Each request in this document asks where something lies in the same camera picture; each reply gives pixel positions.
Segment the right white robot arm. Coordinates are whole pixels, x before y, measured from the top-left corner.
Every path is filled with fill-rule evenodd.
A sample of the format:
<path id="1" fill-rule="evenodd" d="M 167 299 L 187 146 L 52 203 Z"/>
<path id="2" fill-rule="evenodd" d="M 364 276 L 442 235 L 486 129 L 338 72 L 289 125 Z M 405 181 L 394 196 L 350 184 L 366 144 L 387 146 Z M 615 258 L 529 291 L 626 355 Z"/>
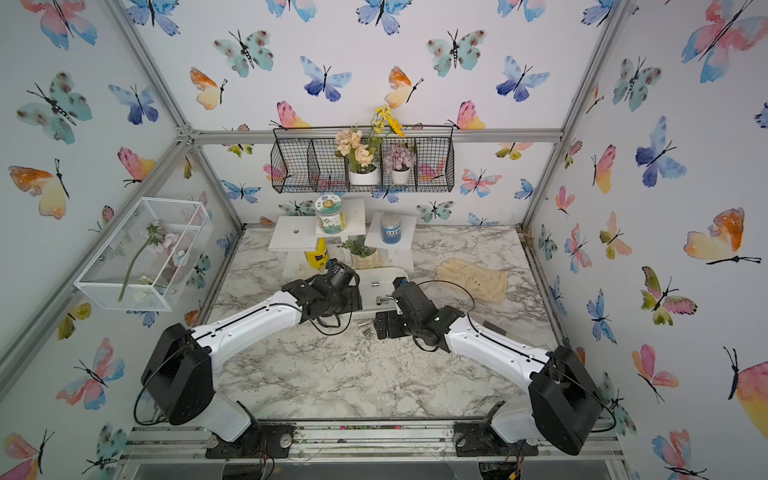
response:
<path id="1" fill-rule="evenodd" d="M 420 284 L 403 277 L 393 286 L 395 308 L 376 315 L 380 339 L 409 336 L 424 351 L 466 357 L 526 391 L 525 401 L 503 402 L 490 413 L 489 429 L 499 440 L 543 439 L 565 454 L 581 452 L 607 406 L 575 352 L 529 346 L 480 325 L 468 312 L 438 308 Z"/>

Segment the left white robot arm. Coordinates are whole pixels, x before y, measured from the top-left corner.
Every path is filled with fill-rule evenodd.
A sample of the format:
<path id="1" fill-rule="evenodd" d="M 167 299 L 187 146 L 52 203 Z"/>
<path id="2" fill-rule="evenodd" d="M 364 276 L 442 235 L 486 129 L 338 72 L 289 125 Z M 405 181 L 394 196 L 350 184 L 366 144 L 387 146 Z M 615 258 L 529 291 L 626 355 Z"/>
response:
<path id="1" fill-rule="evenodd" d="M 256 343 L 308 323 L 330 336 L 319 320 L 362 309 L 360 276 L 332 259 L 324 273 L 295 280 L 266 300 L 222 320 L 196 328 L 180 323 L 161 334 L 141 376 L 142 394 L 155 402 L 164 421 L 194 424 L 234 443 L 255 429 L 248 410 L 214 387 L 214 374 Z"/>

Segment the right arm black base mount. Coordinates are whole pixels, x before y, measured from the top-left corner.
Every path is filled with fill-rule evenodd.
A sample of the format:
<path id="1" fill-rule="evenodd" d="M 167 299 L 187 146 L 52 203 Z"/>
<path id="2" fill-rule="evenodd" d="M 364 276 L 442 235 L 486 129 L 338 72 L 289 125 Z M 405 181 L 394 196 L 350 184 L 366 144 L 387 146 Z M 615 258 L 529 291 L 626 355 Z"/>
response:
<path id="1" fill-rule="evenodd" d="M 452 442 L 459 457 L 532 457 L 539 455 L 532 410 L 521 402 L 498 401 L 481 419 L 453 424 Z"/>

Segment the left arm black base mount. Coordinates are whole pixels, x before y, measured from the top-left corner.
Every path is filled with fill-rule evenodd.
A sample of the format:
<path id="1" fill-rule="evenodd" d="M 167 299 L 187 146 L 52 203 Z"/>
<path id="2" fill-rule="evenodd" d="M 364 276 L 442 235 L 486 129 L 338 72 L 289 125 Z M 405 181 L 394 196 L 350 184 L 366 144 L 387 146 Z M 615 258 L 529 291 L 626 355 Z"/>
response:
<path id="1" fill-rule="evenodd" d="M 207 448 L 206 459 L 286 459 L 289 457 L 294 442 L 296 425 L 292 423 L 264 423 L 256 419 L 251 412 L 239 403 L 248 415 L 250 424 L 236 440 L 227 442 L 214 435 L 216 445 Z"/>

